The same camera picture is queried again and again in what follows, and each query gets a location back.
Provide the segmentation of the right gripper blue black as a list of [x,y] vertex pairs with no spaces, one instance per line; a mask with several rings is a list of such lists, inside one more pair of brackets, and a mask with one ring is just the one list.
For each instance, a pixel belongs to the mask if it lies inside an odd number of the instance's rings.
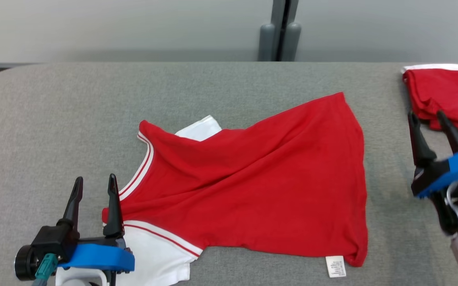
[[441,161],[435,161],[437,155],[422,134],[418,116],[414,112],[408,113],[409,137],[416,166],[411,190],[417,198],[429,197],[458,181],[458,129],[442,110],[438,110],[437,119],[454,154]]

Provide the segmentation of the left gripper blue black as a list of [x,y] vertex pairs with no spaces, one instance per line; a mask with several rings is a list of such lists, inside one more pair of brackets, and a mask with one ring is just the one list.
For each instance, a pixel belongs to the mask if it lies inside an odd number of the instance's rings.
[[[31,281],[51,276],[59,278],[59,270],[80,270],[82,274],[101,271],[108,281],[115,281],[117,274],[134,271],[135,256],[123,238],[125,230],[115,174],[109,176],[108,195],[107,224],[103,228],[105,237],[53,240],[51,243],[33,241],[18,250],[14,260],[15,276],[20,281]],[[83,177],[77,177],[58,226],[66,225],[78,232],[82,197]]]

